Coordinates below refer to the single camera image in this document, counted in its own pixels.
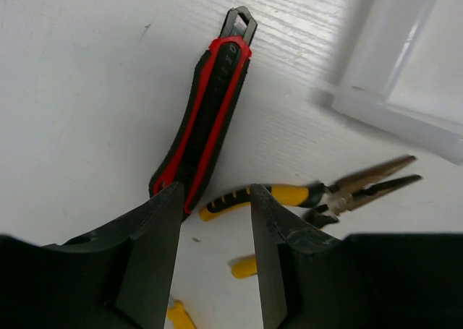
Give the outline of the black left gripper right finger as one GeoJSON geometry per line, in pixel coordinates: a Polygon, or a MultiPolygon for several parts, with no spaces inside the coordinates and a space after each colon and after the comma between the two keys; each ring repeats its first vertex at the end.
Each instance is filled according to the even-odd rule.
{"type": "Polygon", "coordinates": [[[251,187],[251,219],[264,328],[342,328],[341,242],[251,187]]]}

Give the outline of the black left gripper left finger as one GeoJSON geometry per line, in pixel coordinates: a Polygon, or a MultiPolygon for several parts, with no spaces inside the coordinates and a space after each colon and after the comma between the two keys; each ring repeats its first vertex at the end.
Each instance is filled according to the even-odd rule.
{"type": "Polygon", "coordinates": [[[162,328],[182,225],[184,188],[44,246],[59,266],[52,328],[162,328]]]}

